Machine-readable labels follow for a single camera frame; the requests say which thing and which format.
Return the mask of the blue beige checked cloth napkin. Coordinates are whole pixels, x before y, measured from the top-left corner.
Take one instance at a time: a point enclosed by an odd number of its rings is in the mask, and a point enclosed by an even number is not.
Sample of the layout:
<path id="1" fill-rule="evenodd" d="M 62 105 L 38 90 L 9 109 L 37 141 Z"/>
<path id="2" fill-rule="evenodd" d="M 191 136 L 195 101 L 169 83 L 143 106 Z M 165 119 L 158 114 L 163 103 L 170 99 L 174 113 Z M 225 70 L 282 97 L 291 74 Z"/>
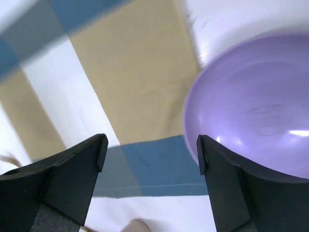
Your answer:
<path id="1" fill-rule="evenodd" d="M 26 164 L 104 133 L 95 196 L 208 193 L 183 138 L 199 66 L 180 0 L 3 0 L 0 10 L 4 151 Z"/>

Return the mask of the purple plastic plate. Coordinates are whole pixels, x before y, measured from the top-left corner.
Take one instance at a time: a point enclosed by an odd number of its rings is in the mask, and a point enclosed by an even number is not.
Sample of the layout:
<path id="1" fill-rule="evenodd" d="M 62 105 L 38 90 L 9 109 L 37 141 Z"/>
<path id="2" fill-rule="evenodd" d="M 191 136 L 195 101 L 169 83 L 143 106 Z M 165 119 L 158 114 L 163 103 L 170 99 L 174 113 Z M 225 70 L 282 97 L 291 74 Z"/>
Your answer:
<path id="1" fill-rule="evenodd" d="M 187 94 L 183 133 L 193 160 L 204 134 L 260 165 L 308 178 L 308 33 L 258 36 L 213 59 Z"/>

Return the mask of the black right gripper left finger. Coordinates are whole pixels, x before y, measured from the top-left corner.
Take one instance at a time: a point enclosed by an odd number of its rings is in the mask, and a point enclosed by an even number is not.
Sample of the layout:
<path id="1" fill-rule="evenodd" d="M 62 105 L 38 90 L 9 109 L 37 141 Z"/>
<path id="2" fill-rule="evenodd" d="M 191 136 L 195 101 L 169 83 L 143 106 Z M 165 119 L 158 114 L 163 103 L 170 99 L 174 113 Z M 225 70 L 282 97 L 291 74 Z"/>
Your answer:
<path id="1" fill-rule="evenodd" d="M 0 177 L 3 232 L 77 232 L 84 225 L 108 147 L 96 134 Z"/>

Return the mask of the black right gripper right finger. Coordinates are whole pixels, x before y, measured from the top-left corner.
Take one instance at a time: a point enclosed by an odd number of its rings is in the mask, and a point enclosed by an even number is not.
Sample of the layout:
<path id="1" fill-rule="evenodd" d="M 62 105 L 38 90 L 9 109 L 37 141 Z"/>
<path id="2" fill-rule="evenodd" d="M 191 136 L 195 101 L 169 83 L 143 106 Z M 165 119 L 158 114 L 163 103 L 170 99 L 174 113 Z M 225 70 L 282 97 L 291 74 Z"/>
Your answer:
<path id="1" fill-rule="evenodd" d="M 197 138 L 219 232 L 306 232 L 309 181 L 264 167 L 206 135 Z"/>

